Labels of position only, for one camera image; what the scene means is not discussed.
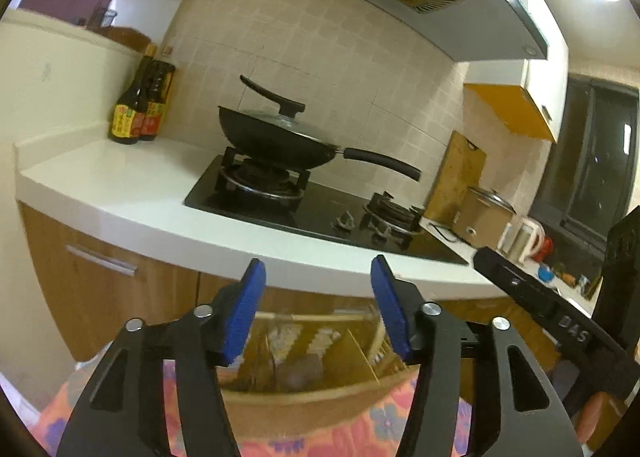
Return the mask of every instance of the wooden cutting board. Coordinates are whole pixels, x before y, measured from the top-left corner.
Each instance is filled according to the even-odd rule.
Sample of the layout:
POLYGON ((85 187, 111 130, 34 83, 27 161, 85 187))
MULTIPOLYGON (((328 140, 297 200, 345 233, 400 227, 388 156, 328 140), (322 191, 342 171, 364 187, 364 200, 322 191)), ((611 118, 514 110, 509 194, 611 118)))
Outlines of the wooden cutting board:
POLYGON ((468 186, 478 186, 486 154, 455 130, 433 183, 424 217, 447 226, 465 198, 468 186))

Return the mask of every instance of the flower pattern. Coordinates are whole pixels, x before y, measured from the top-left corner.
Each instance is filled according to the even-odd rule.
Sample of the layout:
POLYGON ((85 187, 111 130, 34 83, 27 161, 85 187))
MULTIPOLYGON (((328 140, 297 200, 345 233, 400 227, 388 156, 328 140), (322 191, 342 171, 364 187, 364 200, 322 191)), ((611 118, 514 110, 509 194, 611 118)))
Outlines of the flower pattern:
POLYGON ((378 440, 393 440, 398 442, 402 439, 406 418, 398 415, 398 409, 393 403, 385 403, 383 408, 372 408, 369 416, 373 421, 373 431, 378 440))
MULTIPOLYGON (((31 429, 34 437, 53 456, 56 454, 73 405, 97 366, 88 364, 72 375, 31 429)), ((414 379, 407 379, 380 403, 352 421, 306 435, 282 440, 242 440, 242 457, 395 457, 414 397, 414 379)), ((164 362, 166 427, 172 455, 186 457, 178 416, 175 363, 164 362)), ((471 406, 460 400, 452 457, 466 453, 471 406)))

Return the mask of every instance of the blue object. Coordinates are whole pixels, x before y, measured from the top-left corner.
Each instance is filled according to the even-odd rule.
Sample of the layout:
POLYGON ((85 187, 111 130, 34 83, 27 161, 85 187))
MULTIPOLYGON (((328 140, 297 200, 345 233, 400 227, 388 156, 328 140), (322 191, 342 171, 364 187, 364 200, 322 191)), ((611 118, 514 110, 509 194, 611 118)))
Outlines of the blue object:
POLYGON ((541 263, 540 267, 538 268, 538 278, 540 278, 540 280, 545 283, 549 283, 554 279, 554 274, 551 269, 549 269, 548 265, 541 263))
POLYGON ((226 359, 226 364, 230 365, 244 349, 251 323, 254 321, 255 311, 258 309, 258 302, 262 296, 262 291, 267 282, 267 272, 264 264, 253 259, 246 268, 242 280, 238 300, 234 310, 226 319, 225 344, 222 353, 226 359))
POLYGON ((378 255, 371 262, 371 286, 378 302, 386 333, 394 352, 403 360, 409 357, 409 323, 394 289, 394 277, 385 257, 378 255))

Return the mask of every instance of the wok handle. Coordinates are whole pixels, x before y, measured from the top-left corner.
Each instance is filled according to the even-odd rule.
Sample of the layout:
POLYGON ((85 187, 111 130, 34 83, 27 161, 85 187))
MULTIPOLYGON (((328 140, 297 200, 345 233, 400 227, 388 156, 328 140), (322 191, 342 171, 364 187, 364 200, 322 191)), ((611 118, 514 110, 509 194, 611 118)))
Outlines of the wok handle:
POLYGON ((384 166, 389 170, 396 171, 402 175, 406 175, 414 181, 419 181, 422 172, 416 167, 411 166, 398 159, 389 157, 388 155, 382 155, 381 153, 371 152, 369 150, 359 150, 358 148, 345 148, 342 152, 345 159, 353 159, 356 161, 370 162, 371 164, 377 164, 378 166, 384 166))
POLYGON ((268 100, 271 100, 274 103, 279 104, 280 111, 278 113, 282 114, 283 116, 287 116, 293 119, 294 117, 296 117, 296 114, 298 114, 299 112, 305 111, 304 104, 298 103, 297 101, 293 101, 293 100, 287 100, 287 98, 283 98, 278 94, 274 94, 270 90, 267 90, 264 87, 260 87, 260 85, 258 85, 255 82, 252 82, 249 78, 247 78, 246 76, 243 76, 242 74, 240 74, 240 81, 243 84, 245 84, 247 87, 249 87, 251 90, 258 92, 258 94, 260 94, 261 96, 264 96, 268 100))

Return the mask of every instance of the stove knob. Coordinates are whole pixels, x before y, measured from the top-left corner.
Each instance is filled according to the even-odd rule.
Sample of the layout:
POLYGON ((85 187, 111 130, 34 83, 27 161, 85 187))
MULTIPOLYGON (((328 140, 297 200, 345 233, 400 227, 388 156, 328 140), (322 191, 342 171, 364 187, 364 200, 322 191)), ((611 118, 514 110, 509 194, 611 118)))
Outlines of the stove knob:
POLYGON ((373 238, 377 240, 386 241, 391 236, 391 228, 384 222, 379 222, 373 228, 373 238))
POLYGON ((351 231, 356 227, 356 221, 348 210, 336 219, 335 224, 344 231, 351 231))

